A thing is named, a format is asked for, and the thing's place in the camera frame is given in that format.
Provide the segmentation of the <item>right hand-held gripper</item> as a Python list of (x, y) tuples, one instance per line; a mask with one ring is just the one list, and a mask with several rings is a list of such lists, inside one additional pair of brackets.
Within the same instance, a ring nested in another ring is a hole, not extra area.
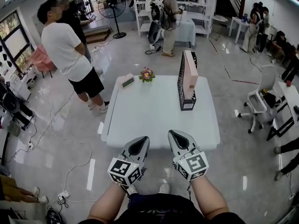
[[(193, 181), (206, 174), (209, 164), (205, 152), (200, 150), (191, 135), (179, 130), (169, 130), (168, 141), (175, 156), (173, 159), (175, 169), (187, 181)], [(188, 148), (190, 149), (181, 154), (181, 149)]]

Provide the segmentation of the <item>wooden step platform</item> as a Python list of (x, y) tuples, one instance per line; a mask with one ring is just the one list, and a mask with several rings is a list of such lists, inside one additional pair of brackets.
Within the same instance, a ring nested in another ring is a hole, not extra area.
[(110, 33), (111, 31), (109, 28), (86, 32), (86, 43), (91, 44), (96, 42), (103, 42), (109, 37)]

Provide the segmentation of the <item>black framed window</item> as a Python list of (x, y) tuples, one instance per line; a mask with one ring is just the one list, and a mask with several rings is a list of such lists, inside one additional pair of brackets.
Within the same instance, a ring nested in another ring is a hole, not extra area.
[(34, 52), (20, 17), (16, 11), (0, 21), (0, 74), (9, 79), (16, 74), (23, 78)]

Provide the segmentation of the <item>black standing fan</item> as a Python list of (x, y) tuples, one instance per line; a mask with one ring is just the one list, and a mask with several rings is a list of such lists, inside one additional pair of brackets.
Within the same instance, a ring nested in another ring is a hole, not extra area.
[(121, 16), (126, 9), (126, 0), (100, 0), (98, 2), (98, 12), (105, 18), (114, 19), (117, 33), (114, 39), (121, 39), (126, 36), (125, 32), (120, 32), (117, 17)]

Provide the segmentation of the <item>black perforated file rack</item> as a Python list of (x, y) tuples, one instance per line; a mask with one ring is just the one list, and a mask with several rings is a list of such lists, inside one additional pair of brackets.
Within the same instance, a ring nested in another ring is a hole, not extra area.
[[(195, 65), (197, 68), (197, 57), (195, 55), (195, 52), (192, 52), (192, 56), (195, 61)], [(194, 105), (196, 103), (196, 95), (195, 90), (193, 92), (191, 99), (185, 99), (184, 98), (184, 92), (183, 92), (183, 74), (184, 74), (184, 54), (182, 53), (181, 58), (181, 64), (179, 69), (179, 75), (178, 75), (178, 81), (177, 81), (177, 87), (178, 87), (178, 96), (179, 96), (179, 102), (180, 102), (180, 109), (181, 111), (192, 111), (194, 108)]]

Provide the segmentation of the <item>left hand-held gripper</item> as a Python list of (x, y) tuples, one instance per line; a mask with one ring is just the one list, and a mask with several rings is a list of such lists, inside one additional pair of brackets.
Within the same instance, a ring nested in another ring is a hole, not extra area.
[(112, 181), (122, 186), (130, 186), (139, 181), (146, 168), (144, 160), (150, 146), (148, 136), (141, 136), (129, 141), (123, 151), (113, 158), (107, 170)]

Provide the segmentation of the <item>person's black shirt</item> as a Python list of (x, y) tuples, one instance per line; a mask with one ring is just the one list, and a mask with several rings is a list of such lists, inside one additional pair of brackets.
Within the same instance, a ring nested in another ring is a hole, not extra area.
[(187, 198), (172, 194), (133, 194), (125, 212), (111, 224), (245, 224), (235, 213), (206, 219)]

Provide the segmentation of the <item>potted purple yellow flower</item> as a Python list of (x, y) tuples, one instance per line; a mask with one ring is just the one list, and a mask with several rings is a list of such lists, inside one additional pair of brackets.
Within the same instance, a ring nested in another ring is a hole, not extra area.
[(143, 83), (145, 82), (152, 82), (153, 79), (155, 78), (155, 74), (153, 70), (150, 68), (144, 67), (142, 71), (140, 72), (139, 79), (142, 80)]

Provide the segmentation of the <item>white storage shelf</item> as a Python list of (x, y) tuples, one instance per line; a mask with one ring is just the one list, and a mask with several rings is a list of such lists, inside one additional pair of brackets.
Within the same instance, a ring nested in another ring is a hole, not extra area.
[[(216, 0), (177, 0), (178, 5), (185, 7), (183, 15), (195, 22), (195, 33), (209, 36), (212, 17), (215, 13)], [(145, 11), (146, 0), (134, 0), (138, 34), (147, 33), (150, 29), (149, 12)]]

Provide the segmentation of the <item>dark staircase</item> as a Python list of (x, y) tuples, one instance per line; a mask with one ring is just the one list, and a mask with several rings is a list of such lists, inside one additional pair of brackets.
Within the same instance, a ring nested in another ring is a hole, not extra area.
[(215, 14), (242, 19), (244, 8), (245, 0), (216, 0)]

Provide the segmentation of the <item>white office chair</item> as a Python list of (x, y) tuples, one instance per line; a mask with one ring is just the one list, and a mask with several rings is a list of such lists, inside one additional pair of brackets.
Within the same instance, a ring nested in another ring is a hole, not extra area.
[(275, 106), (270, 108), (265, 102), (262, 94), (263, 89), (266, 89), (268, 93), (273, 94), (272, 92), (274, 91), (274, 84), (276, 82), (276, 72), (277, 68), (274, 65), (265, 65), (262, 67), (260, 84), (257, 89), (248, 93), (247, 101), (244, 103), (244, 106), (247, 107), (249, 111), (237, 115), (239, 118), (245, 116), (252, 118), (252, 125), (248, 130), (248, 133), (253, 133), (256, 125), (259, 125), (260, 129), (263, 129), (265, 124), (271, 125), (273, 119), (277, 115), (277, 107), (279, 106), (278, 98), (276, 97)]

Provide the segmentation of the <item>white round side table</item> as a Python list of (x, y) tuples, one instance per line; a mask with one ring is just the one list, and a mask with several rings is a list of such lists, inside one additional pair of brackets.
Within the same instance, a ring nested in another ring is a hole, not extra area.
[(210, 32), (212, 33), (213, 28), (216, 31), (217, 36), (211, 36), (215, 41), (217, 41), (223, 34), (223, 29), (227, 27), (228, 19), (221, 15), (214, 15), (211, 20)]

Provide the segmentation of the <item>person's left forearm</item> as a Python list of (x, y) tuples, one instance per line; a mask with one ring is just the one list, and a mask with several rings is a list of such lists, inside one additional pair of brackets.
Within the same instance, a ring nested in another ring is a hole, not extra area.
[(95, 219), (109, 224), (117, 217), (126, 192), (116, 183), (112, 183), (105, 193), (93, 204), (87, 219)]

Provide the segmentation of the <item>pink digital clock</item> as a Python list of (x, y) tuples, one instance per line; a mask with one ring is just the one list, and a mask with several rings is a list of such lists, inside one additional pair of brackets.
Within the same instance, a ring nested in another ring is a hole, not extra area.
[(135, 77), (133, 74), (130, 73), (130, 74), (127, 74), (127, 75), (121, 77), (120, 84), (121, 84), (121, 87), (123, 89), (125, 89), (128, 86), (132, 85), (134, 82), (135, 82)]

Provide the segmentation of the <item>pink box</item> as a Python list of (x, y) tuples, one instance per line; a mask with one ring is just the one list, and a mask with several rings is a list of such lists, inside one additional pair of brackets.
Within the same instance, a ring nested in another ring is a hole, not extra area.
[(184, 54), (184, 74), (183, 74), (183, 92), (185, 99), (191, 99), (198, 78), (198, 72), (195, 65), (192, 52), (185, 50)]

